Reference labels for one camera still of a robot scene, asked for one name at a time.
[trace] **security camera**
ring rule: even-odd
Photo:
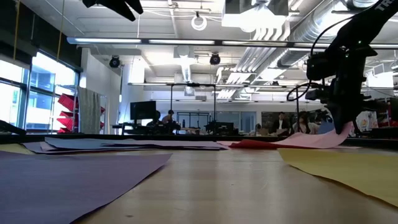
[[[120,66],[119,56],[113,55],[111,61],[109,62],[111,68],[118,68]]]
[[[210,65],[218,65],[220,64],[221,59],[218,53],[213,53],[213,55],[210,58]]]

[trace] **table surface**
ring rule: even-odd
[[[0,150],[31,154],[17,144]],[[341,152],[394,154],[373,149]],[[397,223],[398,208],[288,166],[277,151],[171,151],[165,167],[77,223]],[[97,153],[149,155],[170,151]]]

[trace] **woman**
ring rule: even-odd
[[[293,130],[296,133],[318,134],[319,126],[308,121],[308,113],[306,111],[301,111],[298,114],[298,123],[300,124],[300,129],[299,126],[297,126],[297,123],[293,124]]]

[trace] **white column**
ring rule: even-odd
[[[143,86],[131,86],[130,82],[144,82],[144,66],[141,61],[135,60],[126,63],[123,67],[122,76],[122,100],[119,104],[119,123],[130,121],[130,103],[140,102],[144,99]]]

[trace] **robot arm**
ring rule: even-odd
[[[352,17],[337,33],[325,52],[311,55],[307,62],[307,78],[321,80],[332,75],[330,86],[313,90],[308,100],[320,99],[327,104],[336,132],[342,132],[347,122],[364,110],[375,109],[361,94],[366,57],[377,53],[369,46],[383,25],[398,12],[398,0],[379,0],[375,5]]]

